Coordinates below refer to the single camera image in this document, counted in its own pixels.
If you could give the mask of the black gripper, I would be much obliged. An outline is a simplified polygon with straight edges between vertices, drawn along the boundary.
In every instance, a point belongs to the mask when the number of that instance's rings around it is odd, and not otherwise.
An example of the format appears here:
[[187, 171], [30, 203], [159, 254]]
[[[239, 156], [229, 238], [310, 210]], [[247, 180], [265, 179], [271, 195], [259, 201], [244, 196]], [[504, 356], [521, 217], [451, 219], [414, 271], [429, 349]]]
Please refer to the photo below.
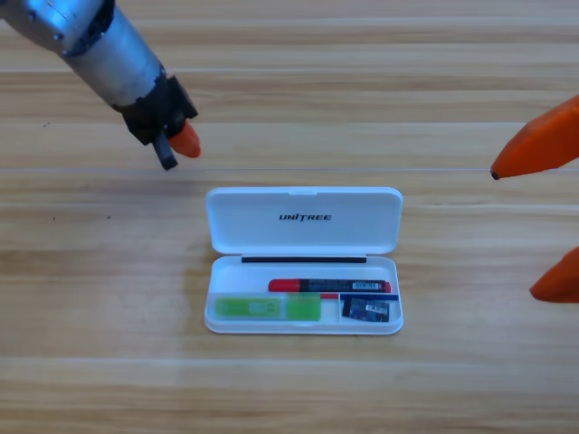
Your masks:
[[141, 144], [153, 146], [165, 170], [177, 166], [174, 152], [189, 158], [201, 155], [199, 136], [189, 123], [198, 111], [176, 76], [161, 74], [145, 97], [127, 106], [112, 107]]

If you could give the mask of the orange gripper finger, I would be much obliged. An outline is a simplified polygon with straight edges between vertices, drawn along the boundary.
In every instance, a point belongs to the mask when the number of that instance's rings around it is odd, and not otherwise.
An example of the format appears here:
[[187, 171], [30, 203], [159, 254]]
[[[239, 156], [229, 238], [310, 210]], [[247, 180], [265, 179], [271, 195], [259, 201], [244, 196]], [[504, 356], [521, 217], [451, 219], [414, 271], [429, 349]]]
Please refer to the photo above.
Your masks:
[[579, 249], [566, 253], [529, 289], [537, 300], [550, 303], [579, 301]]
[[495, 179], [559, 168], [578, 158], [578, 96], [526, 123], [489, 169]]

